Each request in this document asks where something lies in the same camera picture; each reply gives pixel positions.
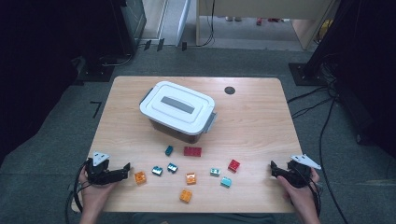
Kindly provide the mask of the yellow object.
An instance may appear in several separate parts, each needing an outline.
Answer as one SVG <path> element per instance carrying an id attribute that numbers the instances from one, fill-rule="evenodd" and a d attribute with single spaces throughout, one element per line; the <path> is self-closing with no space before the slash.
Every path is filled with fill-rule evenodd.
<path id="1" fill-rule="evenodd" d="M 322 23 L 317 33 L 317 37 L 316 37 L 317 42 L 320 42 L 323 39 L 323 37 L 327 34 L 331 25 L 332 25 L 332 20 L 326 20 L 325 22 Z"/>

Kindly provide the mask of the light wooden desk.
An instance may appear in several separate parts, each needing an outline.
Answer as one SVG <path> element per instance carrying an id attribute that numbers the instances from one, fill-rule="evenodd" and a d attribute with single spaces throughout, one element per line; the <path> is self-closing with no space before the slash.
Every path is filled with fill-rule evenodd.
<path id="1" fill-rule="evenodd" d="M 291 19 L 302 49 L 308 49 L 336 0 L 196 0 L 196 44 L 203 16 Z"/>

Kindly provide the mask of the black stand base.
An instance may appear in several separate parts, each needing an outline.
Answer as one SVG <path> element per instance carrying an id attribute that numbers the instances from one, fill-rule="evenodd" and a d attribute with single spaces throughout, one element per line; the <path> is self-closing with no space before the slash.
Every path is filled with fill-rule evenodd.
<path id="1" fill-rule="evenodd" d="M 289 69 L 296 86 L 326 86 L 327 82 L 318 69 L 308 63 L 289 63 Z"/>
<path id="2" fill-rule="evenodd" d="M 113 66 L 88 65 L 83 57 L 75 59 L 78 71 L 77 82 L 108 82 L 113 74 Z"/>

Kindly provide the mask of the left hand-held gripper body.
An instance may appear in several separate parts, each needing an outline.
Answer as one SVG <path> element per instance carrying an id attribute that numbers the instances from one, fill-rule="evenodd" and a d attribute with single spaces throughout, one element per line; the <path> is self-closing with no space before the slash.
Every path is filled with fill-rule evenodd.
<path id="1" fill-rule="evenodd" d="M 88 181 L 94 185 L 106 185 L 108 180 L 109 155 L 94 151 L 91 158 L 88 158 L 85 167 Z"/>

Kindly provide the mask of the person's left hand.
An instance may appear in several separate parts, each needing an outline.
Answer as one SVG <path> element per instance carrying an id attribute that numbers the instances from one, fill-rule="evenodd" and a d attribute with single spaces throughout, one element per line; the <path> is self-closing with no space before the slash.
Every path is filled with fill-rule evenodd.
<path id="1" fill-rule="evenodd" d="M 102 212 L 110 193 L 118 184 L 118 182 L 115 182 L 103 186 L 91 185 L 86 187 L 82 191 L 83 211 Z"/>

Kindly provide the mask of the person's dark trousers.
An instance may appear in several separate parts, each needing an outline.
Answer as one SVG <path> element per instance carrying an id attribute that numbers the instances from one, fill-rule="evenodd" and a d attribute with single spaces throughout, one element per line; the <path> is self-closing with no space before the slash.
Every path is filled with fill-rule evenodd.
<path id="1" fill-rule="evenodd" d="M 133 224 L 276 224 L 270 214 L 136 213 Z"/>

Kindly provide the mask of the long red brick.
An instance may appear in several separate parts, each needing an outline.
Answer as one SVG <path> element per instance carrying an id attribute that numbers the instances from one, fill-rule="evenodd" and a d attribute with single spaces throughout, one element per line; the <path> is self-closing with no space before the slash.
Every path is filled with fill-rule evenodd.
<path id="1" fill-rule="evenodd" d="M 200 157 L 202 155 L 202 149 L 200 147 L 184 147 L 184 155 Z"/>

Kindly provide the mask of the black angled floor tape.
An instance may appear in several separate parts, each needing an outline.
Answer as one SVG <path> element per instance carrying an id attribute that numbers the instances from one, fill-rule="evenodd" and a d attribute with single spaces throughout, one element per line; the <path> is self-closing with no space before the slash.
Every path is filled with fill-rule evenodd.
<path id="1" fill-rule="evenodd" d="M 92 115 L 92 118 L 95 119 L 97 114 L 98 114 L 98 112 L 99 112 L 99 110 L 100 110 L 100 108 L 101 108 L 102 102 L 90 101 L 90 104 L 91 105 L 96 105 L 96 108 L 95 108 L 94 113 Z"/>

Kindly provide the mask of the dark curtain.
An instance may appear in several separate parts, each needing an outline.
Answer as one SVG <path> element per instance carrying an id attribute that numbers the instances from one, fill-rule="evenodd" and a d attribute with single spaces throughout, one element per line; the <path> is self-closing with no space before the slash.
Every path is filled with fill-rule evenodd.
<path id="1" fill-rule="evenodd" d="M 0 0 L 0 163 L 34 136 L 108 46 L 113 0 Z"/>
<path id="2" fill-rule="evenodd" d="M 315 54 L 358 130 L 396 159 L 396 0 L 341 0 Z"/>

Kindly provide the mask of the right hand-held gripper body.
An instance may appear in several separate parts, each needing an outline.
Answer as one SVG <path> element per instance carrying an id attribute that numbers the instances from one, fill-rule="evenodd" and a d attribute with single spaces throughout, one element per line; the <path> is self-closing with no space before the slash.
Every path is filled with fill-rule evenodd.
<path id="1" fill-rule="evenodd" d="M 288 163 L 290 170 L 289 182 L 295 188 L 303 188 L 308 185 L 311 178 L 311 169 L 321 169 L 321 166 L 309 158 L 306 154 L 291 155 L 291 161 Z"/>

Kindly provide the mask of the person's right hand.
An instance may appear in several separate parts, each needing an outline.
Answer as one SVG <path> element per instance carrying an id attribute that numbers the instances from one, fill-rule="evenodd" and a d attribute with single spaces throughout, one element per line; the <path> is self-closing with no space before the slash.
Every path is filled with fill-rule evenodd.
<path id="1" fill-rule="evenodd" d="M 297 189 L 281 175 L 276 179 L 285 190 L 284 197 L 290 199 L 299 215 L 305 218 L 318 216 L 314 196 L 309 187 Z"/>

